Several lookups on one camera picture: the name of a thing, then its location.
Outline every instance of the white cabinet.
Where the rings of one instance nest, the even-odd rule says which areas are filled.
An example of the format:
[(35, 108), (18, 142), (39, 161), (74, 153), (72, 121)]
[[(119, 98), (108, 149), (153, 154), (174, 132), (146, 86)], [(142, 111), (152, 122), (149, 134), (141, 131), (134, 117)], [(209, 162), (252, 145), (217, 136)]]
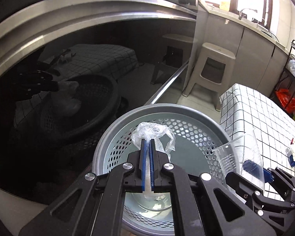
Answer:
[(227, 49), (236, 55), (244, 26), (220, 16), (210, 14), (203, 42)]
[(270, 59), (268, 67), (262, 77), (262, 80), (257, 87), (257, 91), (269, 97), (274, 85), (279, 80), (280, 74), (285, 66), (287, 54), (280, 48), (275, 47), (273, 55)]
[(273, 43), (245, 28), (230, 86), (239, 83), (256, 90), (269, 64), (273, 49)]

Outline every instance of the blue object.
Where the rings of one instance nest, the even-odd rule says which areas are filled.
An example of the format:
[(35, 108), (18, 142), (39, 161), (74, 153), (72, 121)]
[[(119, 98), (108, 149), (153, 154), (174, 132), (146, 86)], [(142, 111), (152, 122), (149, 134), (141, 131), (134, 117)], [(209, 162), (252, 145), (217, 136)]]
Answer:
[[(260, 165), (257, 165), (255, 162), (251, 160), (246, 160), (242, 168), (252, 176), (256, 178), (260, 178)], [(272, 177), (272, 174), (269, 170), (263, 168), (263, 176), (265, 178), (265, 183), (272, 183), (274, 181), (274, 178)]]
[(260, 167), (260, 165), (253, 162), (252, 160), (245, 160), (242, 165), (242, 168), (255, 178), (260, 178), (261, 176), (260, 174), (262, 173), (262, 169)]
[(289, 163), (290, 163), (291, 167), (295, 167), (295, 161), (293, 160), (293, 155), (291, 155), (289, 157)]
[(145, 169), (146, 169), (146, 160), (147, 160), (147, 148), (149, 148), (148, 143), (144, 140), (144, 152), (143, 152), (143, 165), (142, 165), (142, 191), (145, 191)]
[(153, 151), (152, 151), (151, 141), (150, 141), (150, 145), (149, 145), (149, 151), (150, 151), (151, 190), (154, 191), (154, 160), (153, 160)]
[(263, 175), (265, 177), (265, 183), (272, 183), (274, 181), (271, 172), (265, 168), (263, 168)]

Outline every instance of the sink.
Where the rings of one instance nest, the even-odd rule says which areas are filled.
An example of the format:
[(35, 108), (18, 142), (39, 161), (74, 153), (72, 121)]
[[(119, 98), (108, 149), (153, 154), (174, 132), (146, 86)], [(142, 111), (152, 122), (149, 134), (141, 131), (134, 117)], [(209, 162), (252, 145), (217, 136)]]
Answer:
[(266, 35), (270, 36), (272, 39), (274, 39), (275, 41), (277, 41), (278, 43), (280, 43), (279, 40), (278, 40), (278, 38), (274, 34), (272, 34), (268, 29), (266, 29), (263, 26), (260, 26), (257, 23), (255, 23), (255, 24), (256, 24), (256, 28), (258, 30), (260, 30), (261, 32), (265, 33)]

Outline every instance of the clear plastic cup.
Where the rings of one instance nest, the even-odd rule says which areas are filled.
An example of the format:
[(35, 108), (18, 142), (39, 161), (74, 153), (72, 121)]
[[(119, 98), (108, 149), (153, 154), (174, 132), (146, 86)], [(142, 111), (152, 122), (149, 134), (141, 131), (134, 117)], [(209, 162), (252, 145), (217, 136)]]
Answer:
[(253, 130), (214, 151), (224, 176), (235, 171), (264, 191), (263, 163)]

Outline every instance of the plastic stool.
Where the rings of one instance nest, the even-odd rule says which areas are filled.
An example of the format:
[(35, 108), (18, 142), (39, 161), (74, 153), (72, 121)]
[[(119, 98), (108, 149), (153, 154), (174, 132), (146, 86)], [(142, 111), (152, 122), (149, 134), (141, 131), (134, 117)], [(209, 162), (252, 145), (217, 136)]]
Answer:
[[(183, 51), (183, 63), (187, 61), (190, 57), (192, 45), (194, 39), (193, 37), (188, 37), (180, 34), (165, 34), (162, 36), (162, 48), (161, 53), (162, 57), (167, 52), (167, 47), (178, 48)], [(154, 84), (157, 78), (159, 71), (163, 71), (169, 74), (174, 74), (179, 67), (172, 67), (170, 65), (166, 65), (164, 62), (159, 62), (157, 65), (154, 66), (154, 71), (151, 79), (151, 84)], [(181, 75), (181, 78), (185, 79), (185, 73)]]
[(217, 92), (214, 98), (214, 105), (215, 109), (220, 111), (221, 103), (219, 97), (228, 89), (235, 59), (234, 53), (229, 50), (212, 43), (204, 43), (183, 96), (187, 97), (197, 83)]

